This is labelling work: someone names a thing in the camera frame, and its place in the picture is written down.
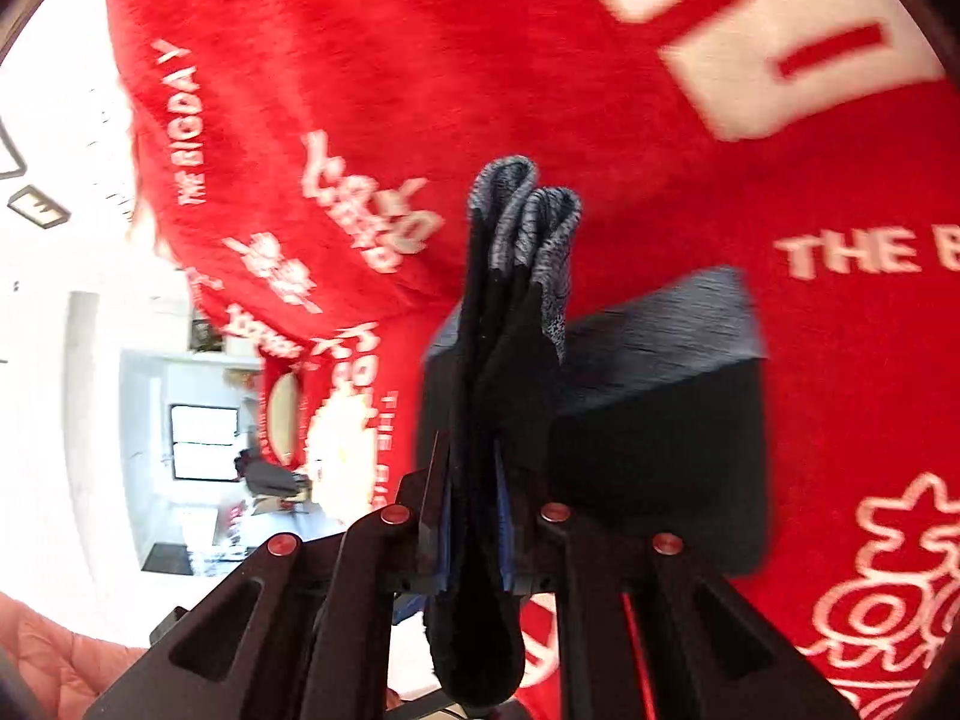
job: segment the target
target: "black window frame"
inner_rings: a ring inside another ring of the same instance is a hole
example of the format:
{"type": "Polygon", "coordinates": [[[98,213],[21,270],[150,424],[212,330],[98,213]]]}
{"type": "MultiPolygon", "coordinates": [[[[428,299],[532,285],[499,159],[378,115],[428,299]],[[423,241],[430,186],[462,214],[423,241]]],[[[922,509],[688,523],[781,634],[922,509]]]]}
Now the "black window frame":
{"type": "Polygon", "coordinates": [[[186,407],[189,409],[217,409],[224,410],[225,412],[233,412],[233,438],[236,439],[238,431],[240,430],[240,408],[237,406],[205,406],[200,403],[171,403],[168,416],[169,416],[169,426],[170,426],[170,470],[174,476],[174,479],[178,482],[236,482],[236,476],[232,476],[229,479],[216,478],[210,479],[203,476],[181,476],[176,473],[176,445],[178,443],[193,443],[198,446],[232,446],[233,441],[229,443],[204,443],[204,442],[177,442],[174,440],[174,409],[186,407]]]}

